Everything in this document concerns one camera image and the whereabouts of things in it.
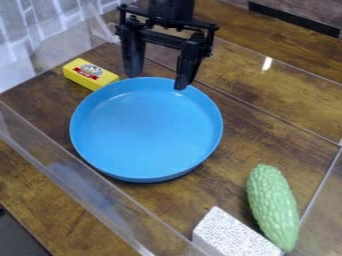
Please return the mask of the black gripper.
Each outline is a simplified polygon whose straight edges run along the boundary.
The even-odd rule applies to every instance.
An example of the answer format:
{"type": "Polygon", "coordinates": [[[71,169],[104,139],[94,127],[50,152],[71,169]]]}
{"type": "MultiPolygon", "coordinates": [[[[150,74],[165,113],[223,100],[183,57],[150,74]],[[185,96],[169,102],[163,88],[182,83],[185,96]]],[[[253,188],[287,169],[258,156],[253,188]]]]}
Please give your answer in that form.
{"type": "Polygon", "coordinates": [[[206,55],[213,54],[214,35],[219,26],[194,17],[195,0],[148,0],[148,7],[122,4],[116,35],[122,41],[124,73],[136,77],[144,66],[146,43],[181,49],[177,64],[175,90],[194,81],[206,55]],[[154,27],[193,31],[190,40],[154,31],[154,27]]]}

